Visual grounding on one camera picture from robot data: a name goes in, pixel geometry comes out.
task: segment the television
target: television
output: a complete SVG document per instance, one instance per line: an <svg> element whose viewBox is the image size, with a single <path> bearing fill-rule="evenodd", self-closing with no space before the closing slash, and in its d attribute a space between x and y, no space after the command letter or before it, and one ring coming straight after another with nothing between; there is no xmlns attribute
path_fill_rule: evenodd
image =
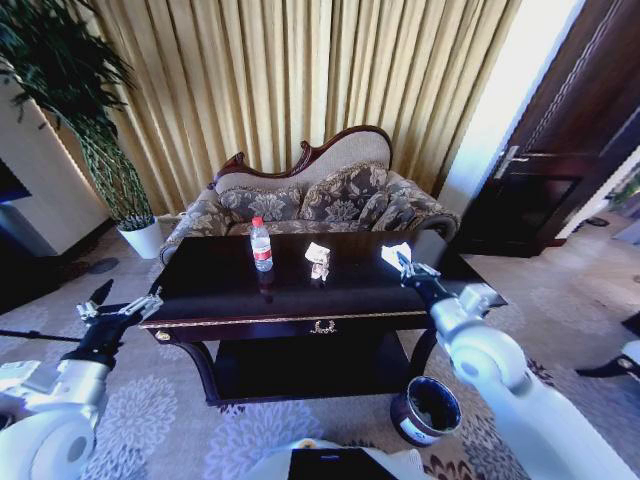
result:
<svg viewBox="0 0 640 480"><path fill-rule="evenodd" d="M30 196L29 190L0 158L0 203Z"/></svg>

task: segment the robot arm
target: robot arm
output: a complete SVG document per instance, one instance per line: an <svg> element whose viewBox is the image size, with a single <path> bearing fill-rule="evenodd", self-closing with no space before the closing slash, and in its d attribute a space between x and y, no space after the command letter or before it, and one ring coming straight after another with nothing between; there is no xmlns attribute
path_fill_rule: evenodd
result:
<svg viewBox="0 0 640 480"><path fill-rule="evenodd" d="M0 413L9 423L0 431L3 480L79 478L93 452L120 340L162 304L157 292L124 306L99 306L111 283L78 305L89 329L57 368L37 361L0 367Z"/></svg>
<svg viewBox="0 0 640 480"><path fill-rule="evenodd" d="M500 436L532 478L637 480L580 411L527 368L520 345L484 323L496 295L488 285L469 285L458 298L437 271L399 260L402 284L424 300L456 376L487 402Z"/></svg>

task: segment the floral carpet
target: floral carpet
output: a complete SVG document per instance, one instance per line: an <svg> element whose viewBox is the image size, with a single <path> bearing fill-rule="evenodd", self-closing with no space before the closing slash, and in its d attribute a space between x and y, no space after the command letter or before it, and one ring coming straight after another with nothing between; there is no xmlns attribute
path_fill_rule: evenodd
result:
<svg viewBox="0 0 640 480"><path fill-rule="evenodd" d="M633 281L640 273L640 249L611 240L621 220L610 220L608 228L583 227L565 246L539 257L474 256L468 261L509 301L487 321L512 335L536 375L573 401L640 474L640 384L629 377L589 379L574 372L605 363L636 338L620 322L640 310L640 284ZM145 294L162 269L136 257L113 230L79 263L91 267L105 259L117 263L115 268L80 269L80 276L59 290L0 316L0 328L79 336L84 326L75 313L77 302L109 278L115 279L109 301L129 301ZM408 352L419 334L402 332ZM411 448L390 422L390 395L210 408L184 352L161 347L135 328L124 341L84 479L232 480L272 449L302 437L389 453ZM215 343L210 348L215 352ZM65 343L0 338L0 363L54 362L68 349ZM442 480L528 478L496 433L489 409L454 378L439 347L426 372L454 391L463 419L455 433L420 449L425 471Z"/></svg>

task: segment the beige curtain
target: beige curtain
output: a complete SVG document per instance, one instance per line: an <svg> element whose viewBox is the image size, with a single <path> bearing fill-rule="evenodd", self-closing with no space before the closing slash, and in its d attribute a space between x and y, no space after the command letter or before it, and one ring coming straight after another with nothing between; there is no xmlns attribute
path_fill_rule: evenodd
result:
<svg viewBox="0 0 640 480"><path fill-rule="evenodd" d="M519 0L94 0L131 64L115 114L154 212L192 202L238 151L265 172L358 124L437 192Z"/></svg>

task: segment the table drawer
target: table drawer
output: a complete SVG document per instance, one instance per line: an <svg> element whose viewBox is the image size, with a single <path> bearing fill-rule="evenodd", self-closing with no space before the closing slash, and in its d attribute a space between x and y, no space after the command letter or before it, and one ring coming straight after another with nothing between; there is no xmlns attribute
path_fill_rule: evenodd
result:
<svg viewBox="0 0 640 480"><path fill-rule="evenodd" d="M242 340L254 338L302 337L307 335L367 334L390 330L411 330L429 325L426 314L380 315L367 317L310 317L295 320L258 319L221 324L182 323L148 326L161 343Z"/></svg>

